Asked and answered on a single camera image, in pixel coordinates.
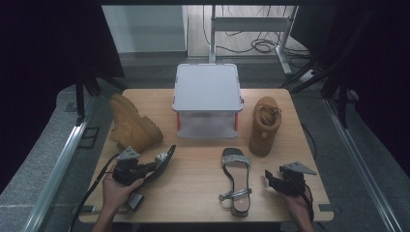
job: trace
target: white plastic box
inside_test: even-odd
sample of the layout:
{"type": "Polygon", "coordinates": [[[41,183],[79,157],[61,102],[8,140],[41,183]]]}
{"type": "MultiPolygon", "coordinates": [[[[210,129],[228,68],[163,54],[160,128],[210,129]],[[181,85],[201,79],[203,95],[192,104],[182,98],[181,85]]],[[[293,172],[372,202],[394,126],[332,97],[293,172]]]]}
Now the white plastic box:
{"type": "Polygon", "coordinates": [[[235,65],[178,66],[172,108],[179,137],[237,137],[238,112],[243,106],[235,65]]]}

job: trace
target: wooden table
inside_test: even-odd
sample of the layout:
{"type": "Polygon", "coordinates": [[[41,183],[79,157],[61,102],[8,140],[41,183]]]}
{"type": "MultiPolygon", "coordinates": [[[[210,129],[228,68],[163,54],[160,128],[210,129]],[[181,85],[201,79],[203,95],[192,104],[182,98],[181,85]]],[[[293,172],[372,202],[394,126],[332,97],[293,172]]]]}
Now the wooden table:
{"type": "MultiPolygon", "coordinates": [[[[146,186],[137,212],[121,209],[114,221],[123,222],[228,222],[228,221],[288,221],[291,217],[280,196],[268,186],[265,169],[278,176],[278,168],[285,163],[299,161],[319,173],[312,158],[307,140],[301,127],[296,109],[287,90],[242,89],[244,108],[239,113],[238,137],[232,139],[182,139],[177,136],[176,113],[172,110],[173,89],[130,89],[124,96],[137,107],[141,116],[146,115],[163,133],[163,142],[143,152],[140,163],[154,161],[159,152],[166,152],[172,144],[176,150],[165,172],[155,182],[146,186]],[[282,122],[271,153],[260,158],[249,151],[252,112],[256,102],[271,96],[282,112],[282,122]],[[248,217],[234,217],[230,212],[230,200],[219,201],[219,195],[231,190],[232,184],[221,168],[224,148],[239,148],[251,159],[249,171],[250,209],[248,217]]],[[[98,162],[96,176],[118,150],[116,143],[108,137],[98,162]]],[[[320,174],[305,175],[314,201],[315,220],[331,220],[333,212],[321,212],[320,204],[330,204],[320,174]]],[[[82,214],[83,222],[95,222],[103,201],[103,186],[98,185],[86,205],[94,205],[92,214],[82,214]]]]}

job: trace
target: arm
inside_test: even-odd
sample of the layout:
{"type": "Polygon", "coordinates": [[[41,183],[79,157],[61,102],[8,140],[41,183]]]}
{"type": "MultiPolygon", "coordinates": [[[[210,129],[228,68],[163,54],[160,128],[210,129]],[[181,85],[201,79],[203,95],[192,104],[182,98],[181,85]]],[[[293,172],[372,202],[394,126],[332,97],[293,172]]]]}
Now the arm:
{"type": "MultiPolygon", "coordinates": [[[[291,216],[295,219],[295,223],[298,226],[299,231],[314,232],[313,224],[308,217],[308,207],[302,196],[294,197],[281,192],[278,192],[278,194],[286,203],[291,216]]],[[[311,196],[308,188],[305,189],[305,195],[307,196],[307,199],[310,200],[310,203],[313,202],[313,197],[311,196]]]]}
{"type": "Polygon", "coordinates": [[[127,202],[132,191],[138,188],[142,182],[142,179],[138,179],[132,185],[125,187],[112,178],[112,173],[105,175],[102,181],[102,210],[94,225],[93,232],[111,231],[115,214],[127,202]]]}

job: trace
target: hand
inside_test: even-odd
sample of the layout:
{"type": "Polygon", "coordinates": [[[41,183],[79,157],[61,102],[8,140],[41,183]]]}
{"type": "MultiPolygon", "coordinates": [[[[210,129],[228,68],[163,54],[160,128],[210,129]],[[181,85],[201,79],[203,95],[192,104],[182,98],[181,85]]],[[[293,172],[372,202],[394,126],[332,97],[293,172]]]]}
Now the hand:
{"type": "MultiPolygon", "coordinates": [[[[295,219],[299,231],[314,231],[313,224],[311,223],[308,215],[308,206],[304,198],[302,198],[302,196],[289,196],[279,191],[277,191],[277,193],[283,198],[284,202],[286,203],[287,209],[289,210],[291,216],[295,219]]],[[[310,201],[310,204],[312,204],[313,197],[308,187],[305,188],[305,195],[310,201]]]]}
{"type": "MultiPolygon", "coordinates": [[[[110,169],[110,172],[114,170],[115,165],[110,169]]],[[[143,182],[143,179],[138,179],[132,183],[132,185],[126,187],[118,184],[112,173],[107,173],[102,181],[102,207],[110,212],[117,212],[122,205],[124,205],[132,191],[138,188],[143,182]]]]}

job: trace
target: brown leather boot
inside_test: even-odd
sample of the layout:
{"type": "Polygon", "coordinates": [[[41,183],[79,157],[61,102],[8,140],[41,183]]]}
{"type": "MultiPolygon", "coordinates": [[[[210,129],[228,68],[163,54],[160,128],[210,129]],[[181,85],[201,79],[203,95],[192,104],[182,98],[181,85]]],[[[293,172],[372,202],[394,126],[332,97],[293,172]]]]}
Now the brown leather boot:
{"type": "Polygon", "coordinates": [[[146,116],[141,117],[133,103],[122,95],[114,94],[109,101],[114,115],[114,129],[110,139],[117,141],[121,150],[132,146],[136,152],[163,140],[161,130],[146,116]]]}
{"type": "Polygon", "coordinates": [[[249,149],[259,157],[269,154],[281,122],[280,109],[271,97],[260,99],[253,110],[249,149]]]}

